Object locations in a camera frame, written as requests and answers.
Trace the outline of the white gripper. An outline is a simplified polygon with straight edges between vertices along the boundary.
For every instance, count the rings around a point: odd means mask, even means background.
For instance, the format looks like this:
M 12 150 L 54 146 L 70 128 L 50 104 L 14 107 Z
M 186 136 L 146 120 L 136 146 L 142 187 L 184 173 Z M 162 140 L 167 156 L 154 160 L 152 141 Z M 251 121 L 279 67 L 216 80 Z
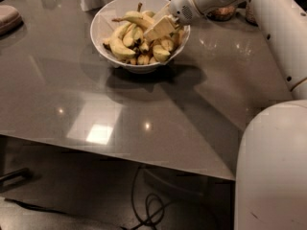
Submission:
M 191 24 L 199 17 L 206 16 L 218 8 L 234 6 L 243 0 L 171 0 L 150 20 L 146 19 L 146 30 L 143 36 L 153 41 L 168 35 L 182 25 Z

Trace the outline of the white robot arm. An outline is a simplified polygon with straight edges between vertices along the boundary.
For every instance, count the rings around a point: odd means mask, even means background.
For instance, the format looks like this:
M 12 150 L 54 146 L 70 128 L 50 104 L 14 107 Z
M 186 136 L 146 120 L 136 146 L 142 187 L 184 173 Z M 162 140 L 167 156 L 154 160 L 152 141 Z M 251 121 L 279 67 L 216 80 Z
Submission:
M 238 153 L 234 230 L 307 230 L 307 13 L 295 0 L 171 0 L 155 39 L 219 7 L 246 1 L 292 93 L 260 112 Z

